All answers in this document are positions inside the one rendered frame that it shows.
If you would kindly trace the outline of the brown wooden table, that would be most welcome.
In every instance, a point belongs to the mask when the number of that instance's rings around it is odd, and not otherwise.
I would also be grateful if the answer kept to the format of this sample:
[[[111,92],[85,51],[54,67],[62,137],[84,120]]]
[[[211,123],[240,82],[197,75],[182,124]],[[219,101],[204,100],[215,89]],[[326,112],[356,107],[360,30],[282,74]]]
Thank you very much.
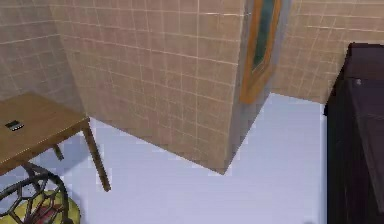
[[[6,124],[14,120],[23,127],[9,130]],[[110,191],[90,118],[32,92],[0,101],[0,176],[48,149],[60,155],[59,144],[79,132],[84,135],[103,189]]]

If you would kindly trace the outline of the orange framed wall picture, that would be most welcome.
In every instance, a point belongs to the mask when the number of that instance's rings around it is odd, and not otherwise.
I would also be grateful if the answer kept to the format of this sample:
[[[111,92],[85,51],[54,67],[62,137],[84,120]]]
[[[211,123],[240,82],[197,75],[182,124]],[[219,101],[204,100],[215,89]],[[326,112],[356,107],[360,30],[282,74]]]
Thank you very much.
[[[273,73],[271,56],[282,0],[254,0],[240,101],[253,103]]]

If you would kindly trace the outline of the dark brown cupboard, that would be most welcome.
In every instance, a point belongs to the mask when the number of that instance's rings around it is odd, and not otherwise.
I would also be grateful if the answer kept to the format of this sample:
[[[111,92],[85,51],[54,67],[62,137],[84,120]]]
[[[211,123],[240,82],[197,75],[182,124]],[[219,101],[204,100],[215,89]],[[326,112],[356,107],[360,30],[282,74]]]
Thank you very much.
[[[324,115],[327,224],[384,224],[384,45],[348,45]]]

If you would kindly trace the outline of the small black phone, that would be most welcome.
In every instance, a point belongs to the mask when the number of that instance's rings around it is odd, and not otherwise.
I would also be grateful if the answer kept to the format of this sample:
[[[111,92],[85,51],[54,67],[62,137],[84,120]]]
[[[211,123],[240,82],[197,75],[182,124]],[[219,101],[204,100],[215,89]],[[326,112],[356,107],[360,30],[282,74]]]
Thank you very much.
[[[23,127],[23,124],[17,120],[11,121],[6,124],[6,127],[11,131],[19,130]]]

